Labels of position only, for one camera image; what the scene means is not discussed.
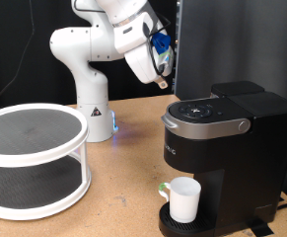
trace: wooden table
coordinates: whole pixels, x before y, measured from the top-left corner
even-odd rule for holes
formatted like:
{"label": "wooden table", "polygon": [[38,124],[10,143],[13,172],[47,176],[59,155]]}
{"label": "wooden table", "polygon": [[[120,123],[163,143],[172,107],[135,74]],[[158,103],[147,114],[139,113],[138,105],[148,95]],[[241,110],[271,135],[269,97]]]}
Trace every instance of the wooden table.
{"label": "wooden table", "polygon": [[[179,172],[164,161],[160,117],[174,95],[110,102],[119,132],[88,144],[92,183],[85,196],[56,215],[31,221],[0,220],[0,236],[162,237],[158,222],[165,199],[158,186]],[[287,237],[287,208],[269,227]],[[254,236],[250,230],[231,236]]]}

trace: mug handle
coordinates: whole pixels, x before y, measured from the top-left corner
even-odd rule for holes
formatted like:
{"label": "mug handle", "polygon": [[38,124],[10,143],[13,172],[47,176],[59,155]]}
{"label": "mug handle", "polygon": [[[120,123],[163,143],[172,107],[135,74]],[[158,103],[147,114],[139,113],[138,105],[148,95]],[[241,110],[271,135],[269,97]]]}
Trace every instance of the mug handle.
{"label": "mug handle", "polygon": [[161,185],[159,185],[159,193],[161,196],[163,196],[166,201],[169,201],[170,198],[168,196],[168,194],[166,194],[164,191],[163,191],[163,188],[168,188],[169,190],[171,189],[171,184],[169,183],[162,183]]}

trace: robotic arm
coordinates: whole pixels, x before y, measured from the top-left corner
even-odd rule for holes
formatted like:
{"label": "robotic arm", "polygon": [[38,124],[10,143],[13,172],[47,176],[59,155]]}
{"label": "robotic arm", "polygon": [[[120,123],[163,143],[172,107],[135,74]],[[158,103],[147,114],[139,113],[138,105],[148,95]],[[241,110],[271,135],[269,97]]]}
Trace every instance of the robotic arm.
{"label": "robotic arm", "polygon": [[[108,79],[89,62],[125,57],[141,82],[155,81],[166,88],[166,81],[156,69],[161,66],[164,76],[170,74],[173,52],[169,48],[162,58],[149,47],[150,34],[163,26],[146,0],[71,0],[71,4],[75,14],[92,26],[55,31],[50,48],[75,79],[77,110],[86,117],[90,131],[87,141],[104,141],[116,132],[113,112],[108,107]],[[154,62],[150,49],[154,51]]]}
{"label": "robotic arm", "polygon": [[173,51],[169,46],[164,57],[155,47],[150,50],[150,35],[161,32],[166,35],[162,23],[147,0],[97,0],[113,25],[114,46],[124,53],[126,62],[143,83],[155,81],[164,89],[173,67]]}

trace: white mug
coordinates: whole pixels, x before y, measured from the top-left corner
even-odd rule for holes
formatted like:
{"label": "white mug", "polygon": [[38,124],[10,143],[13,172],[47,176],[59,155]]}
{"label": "white mug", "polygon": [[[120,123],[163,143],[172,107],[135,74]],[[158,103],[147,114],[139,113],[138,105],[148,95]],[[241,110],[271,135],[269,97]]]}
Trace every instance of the white mug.
{"label": "white mug", "polygon": [[174,178],[171,183],[162,183],[159,186],[161,196],[169,201],[169,196],[163,188],[171,190],[170,215],[180,223],[189,223],[195,219],[200,198],[200,184],[189,177]]}

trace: black coffee maker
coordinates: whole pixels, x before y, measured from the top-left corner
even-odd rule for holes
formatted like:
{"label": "black coffee maker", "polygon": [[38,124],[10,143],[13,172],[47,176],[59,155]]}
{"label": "black coffee maker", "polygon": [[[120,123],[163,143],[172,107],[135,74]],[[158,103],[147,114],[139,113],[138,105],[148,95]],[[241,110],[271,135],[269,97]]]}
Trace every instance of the black coffee maker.
{"label": "black coffee maker", "polygon": [[167,237],[213,237],[273,221],[287,170],[287,100],[250,82],[217,84],[215,98],[176,102],[162,116],[165,161],[201,185],[191,223],[160,210]]}

